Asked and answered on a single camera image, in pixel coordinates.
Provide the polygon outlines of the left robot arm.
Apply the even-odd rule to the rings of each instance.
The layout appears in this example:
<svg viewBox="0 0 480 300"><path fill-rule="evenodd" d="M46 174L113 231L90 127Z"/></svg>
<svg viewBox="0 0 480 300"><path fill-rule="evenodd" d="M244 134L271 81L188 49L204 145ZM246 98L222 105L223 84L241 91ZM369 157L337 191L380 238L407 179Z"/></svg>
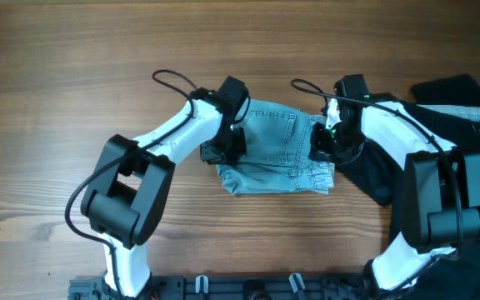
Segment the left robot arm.
<svg viewBox="0 0 480 300"><path fill-rule="evenodd" d="M139 139L108 139L94 172L76 189L91 239L105 247L107 271L71 281L69 298L157 298L147 241L163 216L176 166L194 149L210 165L234 164L246 152L236 126L251 101L244 82L227 77L217 91L195 87L186 99L180 112Z"/></svg>

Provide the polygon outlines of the light blue denim shorts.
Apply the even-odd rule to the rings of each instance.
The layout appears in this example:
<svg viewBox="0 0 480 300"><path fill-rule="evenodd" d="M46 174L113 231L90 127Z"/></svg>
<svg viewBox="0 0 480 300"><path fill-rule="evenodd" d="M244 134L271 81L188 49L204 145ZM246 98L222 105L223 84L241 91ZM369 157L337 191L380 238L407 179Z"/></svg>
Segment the light blue denim shorts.
<svg viewBox="0 0 480 300"><path fill-rule="evenodd" d="M309 158L313 126L325 122L321 115L253 99L237 125L244 131L246 152L235 165L217 165L222 186L231 194L328 194L335 165Z"/></svg>

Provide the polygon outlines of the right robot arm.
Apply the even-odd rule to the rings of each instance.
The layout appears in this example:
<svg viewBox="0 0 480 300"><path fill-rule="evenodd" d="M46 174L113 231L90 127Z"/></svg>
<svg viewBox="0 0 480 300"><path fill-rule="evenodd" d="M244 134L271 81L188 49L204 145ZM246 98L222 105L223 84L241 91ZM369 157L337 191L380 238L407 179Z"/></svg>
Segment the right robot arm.
<svg viewBox="0 0 480 300"><path fill-rule="evenodd" d="M421 299L480 293L480 152L455 138L453 119L431 124L417 106L372 94L348 75L324 95L327 123L310 156L337 169L374 201L392 206L387 249L367 262L365 299Z"/></svg>

